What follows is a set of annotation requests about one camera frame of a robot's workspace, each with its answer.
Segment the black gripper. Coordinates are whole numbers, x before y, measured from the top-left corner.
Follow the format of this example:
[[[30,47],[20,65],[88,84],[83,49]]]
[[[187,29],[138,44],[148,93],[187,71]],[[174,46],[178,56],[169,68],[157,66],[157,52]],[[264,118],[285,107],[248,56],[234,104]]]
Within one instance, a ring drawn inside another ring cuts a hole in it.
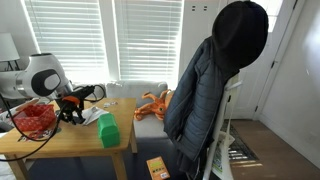
[[[63,112],[63,121],[70,123],[70,115],[74,111],[74,120],[78,124],[82,124],[85,118],[82,116],[82,110],[84,108],[84,99],[94,92],[94,86],[84,86],[77,87],[70,94],[58,99],[56,103],[58,104],[60,110]]]

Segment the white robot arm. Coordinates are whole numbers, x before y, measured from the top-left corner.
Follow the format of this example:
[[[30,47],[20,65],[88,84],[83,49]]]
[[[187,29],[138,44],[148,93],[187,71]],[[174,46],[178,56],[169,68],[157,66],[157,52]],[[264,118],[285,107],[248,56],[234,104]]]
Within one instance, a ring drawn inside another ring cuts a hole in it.
[[[50,98],[61,108],[61,120],[82,124],[85,121],[82,115],[84,99],[94,87],[75,91],[59,60],[51,53],[33,54],[29,59],[25,70],[0,74],[1,95],[8,99]]]

